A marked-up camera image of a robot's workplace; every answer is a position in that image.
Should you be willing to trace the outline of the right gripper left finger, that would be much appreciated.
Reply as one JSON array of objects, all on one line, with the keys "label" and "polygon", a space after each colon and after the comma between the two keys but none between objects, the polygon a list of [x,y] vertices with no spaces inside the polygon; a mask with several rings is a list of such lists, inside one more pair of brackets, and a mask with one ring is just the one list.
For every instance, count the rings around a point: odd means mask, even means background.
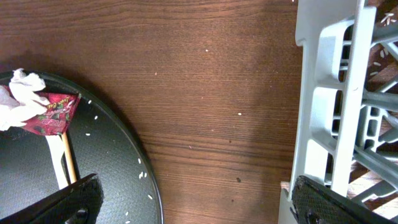
[{"label": "right gripper left finger", "polygon": [[103,201],[101,181],[97,174],[90,174],[1,223],[96,223]]}]

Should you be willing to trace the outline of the red snack wrapper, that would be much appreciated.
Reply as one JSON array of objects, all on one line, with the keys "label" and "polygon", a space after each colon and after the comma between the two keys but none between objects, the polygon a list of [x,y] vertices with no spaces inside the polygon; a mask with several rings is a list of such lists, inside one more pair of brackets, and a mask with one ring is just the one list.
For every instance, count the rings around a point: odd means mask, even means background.
[{"label": "red snack wrapper", "polygon": [[49,100],[50,104],[47,105],[47,111],[27,120],[27,124],[20,128],[44,136],[64,133],[73,118],[81,96],[43,93],[42,91],[38,91],[37,94]]}]

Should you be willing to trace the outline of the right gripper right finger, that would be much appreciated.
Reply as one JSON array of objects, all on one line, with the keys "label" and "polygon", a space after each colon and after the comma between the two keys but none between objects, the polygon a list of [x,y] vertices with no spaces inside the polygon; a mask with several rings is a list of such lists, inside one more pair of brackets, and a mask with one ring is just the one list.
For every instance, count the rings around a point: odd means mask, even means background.
[{"label": "right gripper right finger", "polygon": [[304,175],[295,181],[292,203],[298,224],[395,224]]}]

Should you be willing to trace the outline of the white tissue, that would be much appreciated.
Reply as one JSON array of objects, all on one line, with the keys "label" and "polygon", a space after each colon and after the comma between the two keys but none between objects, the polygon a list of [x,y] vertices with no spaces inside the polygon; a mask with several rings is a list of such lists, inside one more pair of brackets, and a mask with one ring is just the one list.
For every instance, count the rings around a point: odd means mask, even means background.
[{"label": "white tissue", "polygon": [[1,85],[1,131],[23,127],[27,120],[44,114],[50,102],[37,92],[45,87],[45,81],[38,74],[27,75],[23,68],[14,70],[8,88]]}]

